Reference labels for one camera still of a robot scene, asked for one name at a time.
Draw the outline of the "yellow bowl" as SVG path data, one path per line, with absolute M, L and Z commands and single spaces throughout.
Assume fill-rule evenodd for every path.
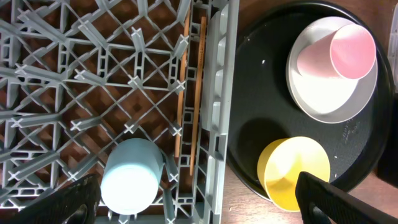
M 330 180 L 330 161 L 322 145 L 312 138 L 297 136 L 268 144 L 259 156 L 257 176 L 272 203 L 286 212 L 299 212 L 295 196 L 299 174 L 309 172 Z

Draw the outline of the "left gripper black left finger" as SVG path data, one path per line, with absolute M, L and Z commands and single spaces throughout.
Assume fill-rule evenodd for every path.
M 88 174 L 21 210 L 9 223 L 94 223 L 100 198 L 97 176 Z

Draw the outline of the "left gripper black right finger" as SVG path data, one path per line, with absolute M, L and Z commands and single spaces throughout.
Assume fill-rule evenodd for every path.
M 358 200 L 308 172 L 299 174 L 295 196 L 304 224 L 331 222 L 397 224 L 397 218 Z

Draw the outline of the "grey round plate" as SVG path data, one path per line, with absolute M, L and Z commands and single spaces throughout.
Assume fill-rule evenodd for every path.
M 290 95 L 309 117 L 336 124 L 355 117 L 370 101 L 377 83 L 377 57 L 371 71 L 359 80 L 303 76 L 297 69 L 299 53 L 339 28 L 355 24 L 342 17 L 324 17 L 308 25 L 290 50 L 286 80 Z

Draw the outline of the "blue plastic cup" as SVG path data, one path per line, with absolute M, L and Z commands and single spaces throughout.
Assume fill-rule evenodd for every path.
M 157 145 L 141 138 L 118 144 L 108 157 L 101 181 L 101 198 L 112 211 L 133 215 L 156 198 L 164 160 Z

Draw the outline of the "pink plastic cup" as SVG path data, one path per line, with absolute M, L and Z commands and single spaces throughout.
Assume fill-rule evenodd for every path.
M 359 80 L 373 68 L 376 44 L 357 24 L 345 25 L 304 48 L 297 58 L 303 76 Z

